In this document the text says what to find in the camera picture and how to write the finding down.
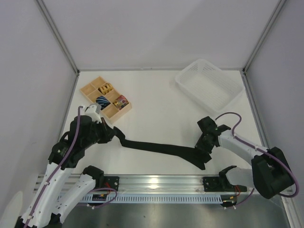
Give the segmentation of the black necktie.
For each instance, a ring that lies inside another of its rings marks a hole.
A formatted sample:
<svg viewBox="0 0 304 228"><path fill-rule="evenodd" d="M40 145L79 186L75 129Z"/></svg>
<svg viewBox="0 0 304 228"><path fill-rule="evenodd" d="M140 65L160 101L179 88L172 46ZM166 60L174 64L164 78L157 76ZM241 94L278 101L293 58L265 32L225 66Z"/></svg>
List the black necktie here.
<svg viewBox="0 0 304 228"><path fill-rule="evenodd" d="M170 144L131 141L127 140L124 133L117 127L114 127L114 131L116 133L115 136L119 139L121 145L125 148L180 157L181 159L191 163L201 170L205 170L205 164L211 160L210 154L204 150Z"/></svg>

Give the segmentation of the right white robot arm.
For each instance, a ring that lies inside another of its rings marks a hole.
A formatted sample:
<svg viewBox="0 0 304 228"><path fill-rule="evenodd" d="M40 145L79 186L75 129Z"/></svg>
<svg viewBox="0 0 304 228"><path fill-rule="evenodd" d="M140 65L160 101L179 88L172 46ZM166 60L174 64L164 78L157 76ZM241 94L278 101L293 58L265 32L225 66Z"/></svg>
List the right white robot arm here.
<svg viewBox="0 0 304 228"><path fill-rule="evenodd" d="M284 190L296 185L295 177L283 151L277 147L258 146L236 134L235 128L217 125L209 116L197 122L202 131L196 146L207 153L214 147L233 152L251 167L242 169L231 166L223 170L224 178L231 185L251 187L264 198L281 195Z"/></svg>

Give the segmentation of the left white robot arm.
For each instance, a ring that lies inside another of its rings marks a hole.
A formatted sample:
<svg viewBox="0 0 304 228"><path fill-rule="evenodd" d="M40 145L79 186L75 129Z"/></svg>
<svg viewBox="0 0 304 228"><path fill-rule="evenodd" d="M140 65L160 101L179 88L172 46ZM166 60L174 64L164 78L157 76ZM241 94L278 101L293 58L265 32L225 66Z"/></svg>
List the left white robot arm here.
<svg viewBox="0 0 304 228"><path fill-rule="evenodd" d="M103 191L117 193L116 189L104 185L104 172L88 166L78 181L63 197L62 188L86 149L98 143L108 143L116 132L104 119L93 121L91 117L79 115L70 130L52 148L43 181L27 211L18 217L17 228L60 228L69 213L88 193Z"/></svg>

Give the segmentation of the wooden compartment box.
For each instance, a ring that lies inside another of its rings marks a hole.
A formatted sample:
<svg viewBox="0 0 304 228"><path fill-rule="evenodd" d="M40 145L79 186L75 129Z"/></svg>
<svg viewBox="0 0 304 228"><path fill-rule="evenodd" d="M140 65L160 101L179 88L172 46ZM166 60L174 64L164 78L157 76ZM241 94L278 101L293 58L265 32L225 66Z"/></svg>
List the wooden compartment box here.
<svg viewBox="0 0 304 228"><path fill-rule="evenodd" d="M111 124L132 109L131 102L101 76L80 88L80 92L90 103L101 106L100 114Z"/></svg>

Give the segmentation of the blue striped rolled tie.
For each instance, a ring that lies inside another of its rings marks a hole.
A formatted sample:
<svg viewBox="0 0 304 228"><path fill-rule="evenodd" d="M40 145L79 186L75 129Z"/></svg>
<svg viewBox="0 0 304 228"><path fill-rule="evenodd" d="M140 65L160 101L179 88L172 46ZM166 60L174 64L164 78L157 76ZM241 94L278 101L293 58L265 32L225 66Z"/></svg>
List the blue striped rolled tie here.
<svg viewBox="0 0 304 228"><path fill-rule="evenodd" d="M110 101L104 96L97 97L95 102L101 106L101 110L105 109L110 104Z"/></svg>

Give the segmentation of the colourful dotted rolled tie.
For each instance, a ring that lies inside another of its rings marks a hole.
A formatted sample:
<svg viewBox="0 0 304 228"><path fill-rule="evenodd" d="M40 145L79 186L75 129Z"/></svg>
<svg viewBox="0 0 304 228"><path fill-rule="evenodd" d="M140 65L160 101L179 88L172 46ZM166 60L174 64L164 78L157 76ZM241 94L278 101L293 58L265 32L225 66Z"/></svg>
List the colourful dotted rolled tie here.
<svg viewBox="0 0 304 228"><path fill-rule="evenodd" d="M113 105L118 109L121 110L129 104L129 101L125 98L124 95L120 95L113 101Z"/></svg>

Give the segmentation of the yellow patterned rolled tie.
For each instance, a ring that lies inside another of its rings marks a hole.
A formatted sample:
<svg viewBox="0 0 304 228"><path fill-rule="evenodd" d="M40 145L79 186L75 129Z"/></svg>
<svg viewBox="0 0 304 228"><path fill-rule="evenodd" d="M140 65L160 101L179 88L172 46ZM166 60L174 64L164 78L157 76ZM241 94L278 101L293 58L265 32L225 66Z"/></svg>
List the yellow patterned rolled tie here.
<svg viewBox="0 0 304 228"><path fill-rule="evenodd" d="M112 84L110 83L105 83L103 84L101 87L98 88L98 91L103 94L106 95L107 93L109 93L110 91L112 91L114 88L112 86Z"/></svg>

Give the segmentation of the white plastic basket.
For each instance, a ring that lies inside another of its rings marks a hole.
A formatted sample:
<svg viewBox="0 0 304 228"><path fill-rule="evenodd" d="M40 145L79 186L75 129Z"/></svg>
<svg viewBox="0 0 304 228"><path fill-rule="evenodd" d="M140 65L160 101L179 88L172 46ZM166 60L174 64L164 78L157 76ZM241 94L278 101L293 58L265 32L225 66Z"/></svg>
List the white plastic basket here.
<svg viewBox="0 0 304 228"><path fill-rule="evenodd" d="M244 91L243 86L204 59L185 67L175 82L184 94L213 114L228 109Z"/></svg>

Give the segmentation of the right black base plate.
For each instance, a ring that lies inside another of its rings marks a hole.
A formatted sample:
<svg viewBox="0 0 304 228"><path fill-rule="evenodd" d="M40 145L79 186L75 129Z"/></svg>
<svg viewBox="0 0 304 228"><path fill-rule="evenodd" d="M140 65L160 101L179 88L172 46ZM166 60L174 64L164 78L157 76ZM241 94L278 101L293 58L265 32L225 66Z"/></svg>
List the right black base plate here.
<svg viewBox="0 0 304 228"><path fill-rule="evenodd" d="M206 176L202 178L202 184L205 192L234 192L240 190L241 192L247 192L247 187L238 185L232 185L228 182L227 178L219 176Z"/></svg>

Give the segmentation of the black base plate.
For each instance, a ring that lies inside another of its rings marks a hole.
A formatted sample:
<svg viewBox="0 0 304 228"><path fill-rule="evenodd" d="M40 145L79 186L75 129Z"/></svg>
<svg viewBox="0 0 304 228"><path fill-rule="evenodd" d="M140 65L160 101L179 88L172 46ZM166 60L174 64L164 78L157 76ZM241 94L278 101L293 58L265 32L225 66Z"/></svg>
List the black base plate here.
<svg viewBox="0 0 304 228"><path fill-rule="evenodd" d="M112 188L112 189L115 189L116 191L118 191L119 181L120 181L119 176L105 175L104 176L104 181L103 181L103 184L102 184L102 188Z"/></svg>
<svg viewBox="0 0 304 228"><path fill-rule="evenodd" d="M202 184L205 192L234 192L240 190L241 192L247 192L247 187L238 185L232 185L228 182L227 178L219 176L206 176L202 178Z"/></svg>

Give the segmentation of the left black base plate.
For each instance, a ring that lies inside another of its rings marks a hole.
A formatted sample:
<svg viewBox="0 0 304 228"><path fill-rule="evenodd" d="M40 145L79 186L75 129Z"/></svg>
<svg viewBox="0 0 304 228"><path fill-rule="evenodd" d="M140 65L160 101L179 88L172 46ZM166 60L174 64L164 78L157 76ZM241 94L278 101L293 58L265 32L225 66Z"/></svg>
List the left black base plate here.
<svg viewBox="0 0 304 228"><path fill-rule="evenodd" d="M104 181L103 181L103 184L102 184L102 188L112 188L112 189L115 189L116 191L118 191L119 181L120 181L119 176L105 175L104 176Z"/></svg>

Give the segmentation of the aluminium mounting rail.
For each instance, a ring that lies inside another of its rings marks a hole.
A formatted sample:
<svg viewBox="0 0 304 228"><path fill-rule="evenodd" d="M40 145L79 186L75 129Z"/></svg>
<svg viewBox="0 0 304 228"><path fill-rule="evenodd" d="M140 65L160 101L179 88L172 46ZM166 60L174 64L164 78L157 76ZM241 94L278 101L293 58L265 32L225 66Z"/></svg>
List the aluminium mounting rail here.
<svg viewBox="0 0 304 228"><path fill-rule="evenodd" d="M119 176L118 194L232 194L232 192L205 192L202 184L202 178L206 176L218 175L128 175L128 174L105 174L110 176ZM66 193L73 185L77 184L80 174L71 174L65 179L59 187L46 186L46 192L49 188L55 188L51 193L58 196L60 193ZM45 186L44 175L40 174L37 178L34 192L38 192L40 185Z"/></svg>

